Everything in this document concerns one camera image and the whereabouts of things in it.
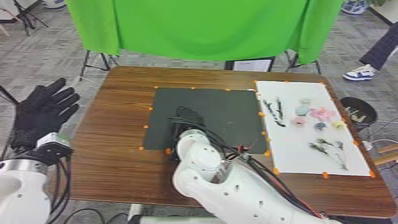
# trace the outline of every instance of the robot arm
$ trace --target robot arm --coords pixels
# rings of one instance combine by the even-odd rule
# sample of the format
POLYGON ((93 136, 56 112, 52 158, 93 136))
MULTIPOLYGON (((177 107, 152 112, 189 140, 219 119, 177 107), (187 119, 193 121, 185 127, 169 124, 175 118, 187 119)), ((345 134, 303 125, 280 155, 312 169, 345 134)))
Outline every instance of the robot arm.
POLYGON ((237 161, 223 161, 201 130, 184 132, 177 149, 182 159, 173 177, 177 189, 228 224, 340 223, 310 215, 251 169, 237 161))

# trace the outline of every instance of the pink object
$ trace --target pink object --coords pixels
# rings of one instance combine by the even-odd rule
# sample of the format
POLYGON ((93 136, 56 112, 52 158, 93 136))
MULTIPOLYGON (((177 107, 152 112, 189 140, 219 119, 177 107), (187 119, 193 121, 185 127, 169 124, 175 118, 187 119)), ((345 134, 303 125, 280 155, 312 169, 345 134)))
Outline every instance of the pink object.
POLYGON ((312 117, 319 118, 320 121, 329 121, 336 115, 336 112, 322 107, 320 109, 312 109, 310 115, 312 117))
POLYGON ((305 124, 306 124, 306 120, 305 120, 303 117, 296 117, 296 119, 292 120, 292 122, 294 122, 294 124, 296 124, 297 126, 305 126, 305 124))

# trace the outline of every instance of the orange marker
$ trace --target orange marker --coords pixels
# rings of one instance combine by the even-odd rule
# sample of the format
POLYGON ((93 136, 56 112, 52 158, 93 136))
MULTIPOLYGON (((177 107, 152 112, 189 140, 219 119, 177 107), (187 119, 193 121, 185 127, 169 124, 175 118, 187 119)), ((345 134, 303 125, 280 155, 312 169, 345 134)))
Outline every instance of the orange marker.
POLYGON ((274 174, 276 175, 280 175, 281 173, 280 173, 280 170, 278 170, 278 168, 274 168, 274 174))
POLYGON ((269 149, 267 152, 265 152, 265 157, 271 158, 271 149, 269 149))
POLYGON ((376 175, 374 171, 370 171, 370 177, 377 178, 377 175, 376 175))

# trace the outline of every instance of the white sheet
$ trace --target white sheet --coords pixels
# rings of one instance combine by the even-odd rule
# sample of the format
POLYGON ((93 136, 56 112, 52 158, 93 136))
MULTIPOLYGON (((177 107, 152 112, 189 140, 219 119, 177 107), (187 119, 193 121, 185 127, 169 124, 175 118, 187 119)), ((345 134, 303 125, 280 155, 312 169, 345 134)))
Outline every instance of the white sheet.
POLYGON ((313 126, 319 123, 319 119, 310 115, 306 116, 306 125, 297 127, 292 124, 296 118, 296 109, 301 106, 301 99, 312 99, 312 108, 326 107, 328 110, 336 111, 336 115, 331 121, 342 120, 342 115, 331 95, 326 89, 326 85, 320 83, 303 82, 258 82, 260 93, 260 105, 265 113, 267 133, 271 138, 271 148, 274 156, 274 164, 281 173, 312 173, 338 175, 370 176, 370 167, 361 154, 360 147, 354 144, 354 137, 345 127, 338 130, 333 127, 333 123, 326 122, 328 129, 320 132, 313 126), (274 117, 264 104, 264 99, 273 102, 276 108, 276 98, 280 97, 283 103, 285 124, 287 127, 278 126, 274 117), (340 141, 345 146, 347 168, 342 169, 340 164, 317 150, 310 148, 310 142, 315 142, 319 138, 324 138, 329 142, 340 141))

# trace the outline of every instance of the robotic hand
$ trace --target robotic hand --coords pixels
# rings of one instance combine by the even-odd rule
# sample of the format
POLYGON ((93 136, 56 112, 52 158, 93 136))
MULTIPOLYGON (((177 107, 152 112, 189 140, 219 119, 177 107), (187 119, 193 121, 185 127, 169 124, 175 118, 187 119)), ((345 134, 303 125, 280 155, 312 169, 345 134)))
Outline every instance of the robotic hand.
POLYGON ((45 224, 50 217, 50 198, 45 193, 49 167, 61 163, 74 150, 58 136, 72 118, 81 99, 75 89, 59 79, 38 86, 17 105, 10 160, 0 161, 0 223, 45 224))

